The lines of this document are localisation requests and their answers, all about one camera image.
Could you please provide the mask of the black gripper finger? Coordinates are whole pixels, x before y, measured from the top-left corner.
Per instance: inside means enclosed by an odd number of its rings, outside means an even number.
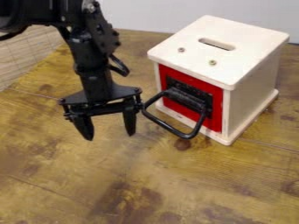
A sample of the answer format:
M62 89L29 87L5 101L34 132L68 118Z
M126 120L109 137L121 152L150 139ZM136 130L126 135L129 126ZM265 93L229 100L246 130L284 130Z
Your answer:
M73 125L82 135L85 140L92 140L94 135L94 128L89 116L78 116L73 118Z
M133 106L125 107L122 111L122 119L125 124L125 132L129 136L136 133L136 110Z

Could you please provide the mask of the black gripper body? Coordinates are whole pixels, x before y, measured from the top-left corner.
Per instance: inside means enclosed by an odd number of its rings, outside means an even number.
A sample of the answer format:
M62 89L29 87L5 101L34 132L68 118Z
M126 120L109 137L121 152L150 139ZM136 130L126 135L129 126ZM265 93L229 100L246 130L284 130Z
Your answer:
M60 100L66 120L114 113L128 116L138 112L141 89L116 84L108 69L82 74L80 81L82 90Z

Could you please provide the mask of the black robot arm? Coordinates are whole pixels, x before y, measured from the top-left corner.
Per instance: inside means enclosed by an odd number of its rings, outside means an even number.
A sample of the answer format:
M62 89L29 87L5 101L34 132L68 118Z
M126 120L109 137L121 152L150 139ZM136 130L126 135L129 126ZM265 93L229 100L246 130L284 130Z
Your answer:
M30 25L57 29L73 57L82 90L60 99L64 117L86 140L93 139L92 117L120 113L125 131L136 133L141 89L117 85L112 73L129 70L113 55L118 32L105 20L97 0L0 0L0 41L21 34Z

